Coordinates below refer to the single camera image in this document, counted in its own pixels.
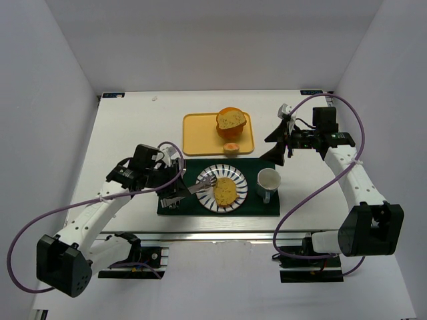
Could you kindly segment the metal tongs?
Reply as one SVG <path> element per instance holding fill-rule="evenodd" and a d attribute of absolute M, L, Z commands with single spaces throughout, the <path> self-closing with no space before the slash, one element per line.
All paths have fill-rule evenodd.
<path fill-rule="evenodd" d="M 162 199 L 160 201 L 162 207 L 169 207 L 173 205 L 174 203 L 177 203 L 178 201 L 181 201 L 182 199 L 185 199 L 186 197 L 189 197 L 190 195 L 194 195 L 195 193 L 199 191 L 205 191 L 209 189 L 210 187 L 214 187 L 217 183 L 217 177 L 215 175 L 206 175 L 202 177 L 195 185 L 189 186 L 187 188 L 188 192 L 185 195 L 181 196 L 175 196 L 175 197 L 168 197 L 165 199 Z"/>

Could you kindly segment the bread slice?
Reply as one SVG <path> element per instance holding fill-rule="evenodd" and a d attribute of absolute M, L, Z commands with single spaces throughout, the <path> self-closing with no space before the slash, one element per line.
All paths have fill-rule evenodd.
<path fill-rule="evenodd" d="M 238 197 L 236 184 L 227 177 L 217 179 L 213 194 L 219 207 L 231 205 Z"/>

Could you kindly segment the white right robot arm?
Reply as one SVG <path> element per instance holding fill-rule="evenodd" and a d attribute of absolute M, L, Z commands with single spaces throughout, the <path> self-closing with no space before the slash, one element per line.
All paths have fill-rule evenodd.
<path fill-rule="evenodd" d="M 336 108 L 315 107 L 312 125 L 300 129 L 292 107 L 282 105 L 278 111 L 280 125 L 266 137 L 275 146 L 262 159 L 284 165 L 295 149 L 316 150 L 332 170 L 346 199 L 348 216 L 339 229 L 314 232 L 306 255 L 347 257 L 394 254 L 404 212 L 377 190 L 363 165 L 357 160 L 357 149 L 349 133 L 341 132 L 336 122 Z"/>

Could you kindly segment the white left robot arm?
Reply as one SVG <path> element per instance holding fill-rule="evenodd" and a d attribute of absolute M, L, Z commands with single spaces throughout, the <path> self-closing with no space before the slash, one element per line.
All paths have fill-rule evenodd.
<path fill-rule="evenodd" d="M 121 160 L 106 176 L 94 203 L 54 236 L 44 235 L 38 241 L 38 280 L 77 297 L 98 272 L 115 264 L 138 264 L 141 241 L 136 235 L 120 231 L 102 243 L 95 240 L 136 195 L 173 193 L 182 171 L 183 157 L 173 158 L 163 143 L 138 145 L 132 157 Z"/>

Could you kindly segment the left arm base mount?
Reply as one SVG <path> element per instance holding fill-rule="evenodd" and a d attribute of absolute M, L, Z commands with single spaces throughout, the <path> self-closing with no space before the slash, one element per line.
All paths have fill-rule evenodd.
<path fill-rule="evenodd" d="M 100 279 L 157 279 L 165 274 L 169 259 L 169 248 L 158 243 L 147 244 L 137 235 L 127 232 L 107 236 L 124 239 L 130 245 L 126 259 L 118 261 L 113 267 L 108 267 L 98 273 Z"/>

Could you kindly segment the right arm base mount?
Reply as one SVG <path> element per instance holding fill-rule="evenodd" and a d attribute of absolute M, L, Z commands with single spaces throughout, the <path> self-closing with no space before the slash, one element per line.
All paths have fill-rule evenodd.
<path fill-rule="evenodd" d="M 315 253 L 309 233 L 280 232 L 276 245 L 290 255 L 321 256 Z M 339 257 L 328 259 L 296 259 L 276 252 L 272 260 L 278 262 L 281 283 L 339 283 L 344 281 Z"/>

